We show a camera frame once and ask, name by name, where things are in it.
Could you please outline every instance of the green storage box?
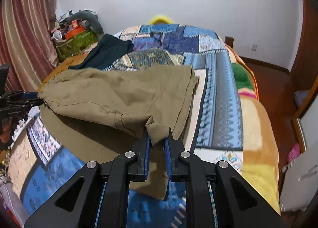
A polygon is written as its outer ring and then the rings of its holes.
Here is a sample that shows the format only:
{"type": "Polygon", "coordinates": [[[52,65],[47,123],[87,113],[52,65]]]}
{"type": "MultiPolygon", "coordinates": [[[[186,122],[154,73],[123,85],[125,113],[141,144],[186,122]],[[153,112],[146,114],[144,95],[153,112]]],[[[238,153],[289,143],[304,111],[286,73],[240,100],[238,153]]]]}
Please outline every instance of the green storage box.
{"type": "Polygon", "coordinates": [[[63,62],[68,57],[76,56],[83,49],[95,42],[97,42],[97,37],[89,30],[84,30],[69,40],[58,42],[55,44],[55,48],[58,53],[58,60],[63,62]]]}

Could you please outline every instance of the baseboard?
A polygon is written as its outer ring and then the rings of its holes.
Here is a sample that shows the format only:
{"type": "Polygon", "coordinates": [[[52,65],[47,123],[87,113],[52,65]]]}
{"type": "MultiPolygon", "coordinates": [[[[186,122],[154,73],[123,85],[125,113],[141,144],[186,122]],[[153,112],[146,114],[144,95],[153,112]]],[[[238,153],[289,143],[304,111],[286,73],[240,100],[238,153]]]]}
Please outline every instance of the baseboard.
{"type": "Polygon", "coordinates": [[[241,57],[240,56],[240,58],[243,59],[243,61],[245,63],[251,63],[251,64],[255,64],[255,65],[266,66],[266,67],[269,67],[271,69],[275,69],[275,70],[284,72],[284,73],[286,73],[288,75],[290,74],[290,71],[287,68],[284,68],[284,67],[281,67],[281,66],[278,66],[278,65],[273,65],[271,63],[267,63],[267,62],[259,61],[259,60],[256,60],[256,59],[247,58],[247,57],[241,57]]]}

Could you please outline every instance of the khaki fabric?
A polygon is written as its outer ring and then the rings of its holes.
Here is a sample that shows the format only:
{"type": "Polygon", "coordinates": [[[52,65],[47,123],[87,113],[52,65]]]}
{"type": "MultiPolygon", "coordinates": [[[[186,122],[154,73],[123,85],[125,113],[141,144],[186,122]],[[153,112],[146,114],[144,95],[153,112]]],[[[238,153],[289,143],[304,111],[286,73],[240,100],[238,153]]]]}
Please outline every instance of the khaki fabric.
{"type": "Polygon", "coordinates": [[[146,127],[149,176],[130,188],[163,199],[168,178],[163,146],[169,127],[178,139],[195,89],[191,66],[153,66],[137,72],[68,70],[46,84],[41,118],[50,133],[83,161],[113,160],[130,149],[146,127]]]}

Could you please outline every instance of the triangular cutout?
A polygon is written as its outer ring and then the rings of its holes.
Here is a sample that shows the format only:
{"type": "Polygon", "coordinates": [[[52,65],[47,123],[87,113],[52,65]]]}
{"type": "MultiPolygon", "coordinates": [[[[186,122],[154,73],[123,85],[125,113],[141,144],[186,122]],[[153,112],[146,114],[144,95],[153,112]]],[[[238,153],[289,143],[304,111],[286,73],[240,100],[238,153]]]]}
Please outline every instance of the triangular cutout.
{"type": "Polygon", "coordinates": [[[257,206],[257,200],[243,187],[243,185],[234,177],[230,178],[230,182],[241,211],[257,206]]]}
{"type": "Polygon", "coordinates": [[[80,190],[84,184],[84,177],[80,177],[58,200],[55,201],[55,205],[68,212],[72,212],[80,194],[80,190]]]}

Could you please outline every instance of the dark teal garment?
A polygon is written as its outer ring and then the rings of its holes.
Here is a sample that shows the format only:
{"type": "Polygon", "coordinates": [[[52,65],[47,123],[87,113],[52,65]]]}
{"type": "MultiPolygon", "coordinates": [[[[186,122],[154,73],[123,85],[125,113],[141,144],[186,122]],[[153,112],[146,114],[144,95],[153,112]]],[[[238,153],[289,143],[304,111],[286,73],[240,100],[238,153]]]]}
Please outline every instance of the dark teal garment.
{"type": "Polygon", "coordinates": [[[98,42],[85,60],[75,66],[69,66],[68,69],[83,69],[83,68],[97,68],[105,69],[112,65],[112,63],[122,57],[123,55],[133,51],[134,45],[130,40],[122,41],[112,35],[105,34],[98,42]]]}

